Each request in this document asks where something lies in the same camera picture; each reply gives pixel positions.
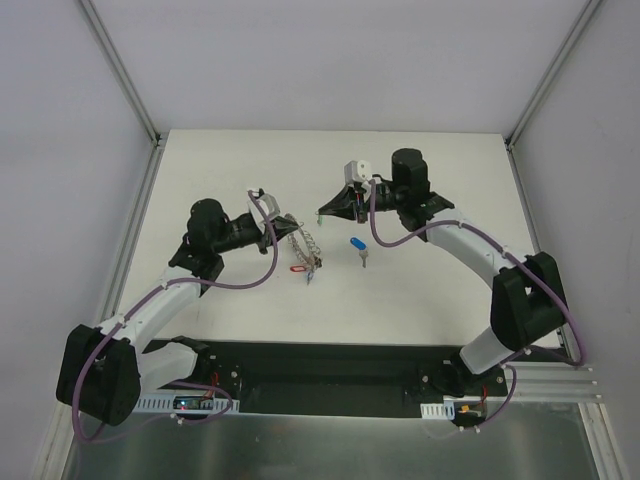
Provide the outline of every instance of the cable tie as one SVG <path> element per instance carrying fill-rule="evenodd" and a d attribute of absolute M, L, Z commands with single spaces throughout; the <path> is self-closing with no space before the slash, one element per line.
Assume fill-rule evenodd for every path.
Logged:
<path fill-rule="evenodd" d="M 502 258 L 504 258 L 505 260 L 507 259 L 507 255 L 511 253 L 511 250 L 509 249 L 508 245 L 502 245 L 502 251 L 500 252 L 500 255 L 502 255 Z"/>
<path fill-rule="evenodd" d="M 120 324 L 120 325 L 122 325 L 122 327 L 120 327 L 120 328 L 126 328 L 126 326 L 127 326 L 127 322 L 126 322 L 126 320 L 124 319 L 124 313 L 117 313 L 117 314 L 115 314 L 115 315 L 113 316 L 113 318 L 114 318 L 114 319 L 115 319 L 115 321 L 116 321 L 116 325 L 117 325 L 117 324 Z"/>

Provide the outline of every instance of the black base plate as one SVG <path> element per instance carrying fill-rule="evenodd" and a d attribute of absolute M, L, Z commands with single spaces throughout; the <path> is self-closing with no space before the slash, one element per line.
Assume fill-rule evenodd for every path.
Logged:
<path fill-rule="evenodd" d="M 154 341 L 149 350 L 165 343 Z M 420 418 L 421 403 L 442 403 L 443 395 L 430 385 L 429 377 L 460 349 L 203 343 L 215 355 L 218 385 L 240 400 L 241 412 L 387 418 Z M 489 396 L 506 396 L 506 382 L 497 379 L 502 375 L 496 369 L 469 384 L 465 394 L 479 397 L 486 385 Z M 206 378 L 190 380 L 208 383 Z"/>

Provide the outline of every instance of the white tabletop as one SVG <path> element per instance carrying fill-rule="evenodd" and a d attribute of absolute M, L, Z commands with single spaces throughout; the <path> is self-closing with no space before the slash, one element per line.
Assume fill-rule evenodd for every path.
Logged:
<path fill-rule="evenodd" d="M 323 252 L 309 286 L 286 241 L 261 287 L 210 289 L 161 332 L 208 340 L 463 345 L 489 324 L 490 289 L 445 251 L 414 239 L 394 249 L 373 242 L 368 225 L 314 212 L 344 185 L 343 166 L 368 160 L 391 176 L 391 154 L 422 150 L 434 191 L 502 242 L 533 251 L 511 167 L 499 135 L 309 131 L 173 130 L 169 135 L 127 278 L 127 306 L 159 277 L 180 245 L 189 209 L 219 200 L 231 218 L 247 210 L 247 187 L 273 194 L 283 213 L 305 222 Z M 379 232 L 407 232 L 394 212 L 378 215 Z M 349 243 L 369 247 L 367 268 Z M 247 247 L 224 254 L 219 280 L 248 283 L 269 255 Z M 557 346 L 555 335 L 539 342 Z"/>

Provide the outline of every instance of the white wall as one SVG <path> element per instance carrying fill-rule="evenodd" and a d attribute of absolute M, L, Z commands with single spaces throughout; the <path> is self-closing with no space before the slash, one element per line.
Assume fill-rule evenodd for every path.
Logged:
<path fill-rule="evenodd" d="M 161 131 L 508 134 L 586 0 L 96 0 Z"/>
<path fill-rule="evenodd" d="M 640 477 L 640 3 L 605 3 L 517 145 L 606 404 Z"/>
<path fill-rule="evenodd" d="M 75 2 L 2 2 L 0 65 L 0 478 L 21 480 L 150 149 Z"/>

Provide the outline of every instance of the metal floor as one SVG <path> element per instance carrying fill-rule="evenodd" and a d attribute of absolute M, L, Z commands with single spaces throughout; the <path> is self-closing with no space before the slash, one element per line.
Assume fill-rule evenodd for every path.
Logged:
<path fill-rule="evenodd" d="M 136 414 L 114 435 L 149 418 Z M 88 432 L 97 427 L 85 418 Z M 597 479 L 578 407 L 513 403 L 479 434 L 449 422 L 229 415 L 161 419 L 106 445 L 77 445 L 65 479 Z"/>

